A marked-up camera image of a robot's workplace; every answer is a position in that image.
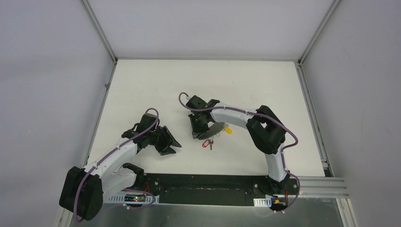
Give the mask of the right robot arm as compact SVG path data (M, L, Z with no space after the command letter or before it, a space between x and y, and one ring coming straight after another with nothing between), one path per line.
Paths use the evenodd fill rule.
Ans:
M228 125L246 129L256 148L266 156L270 191L279 194L286 190L288 173L279 154L286 139L286 130L269 107L262 105L246 110L216 99L206 102L198 96L190 97L184 107L191 111L188 117L194 139L211 138Z

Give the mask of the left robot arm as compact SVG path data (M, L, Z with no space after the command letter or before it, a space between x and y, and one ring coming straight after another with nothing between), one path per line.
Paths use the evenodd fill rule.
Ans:
M66 175L59 205L80 223L93 219L110 197L121 191L139 193L138 201L154 198L144 179L143 168L131 163L136 154L153 146L160 155L175 154L181 144L158 114L146 112L139 123L123 132L111 151L84 167L72 167Z

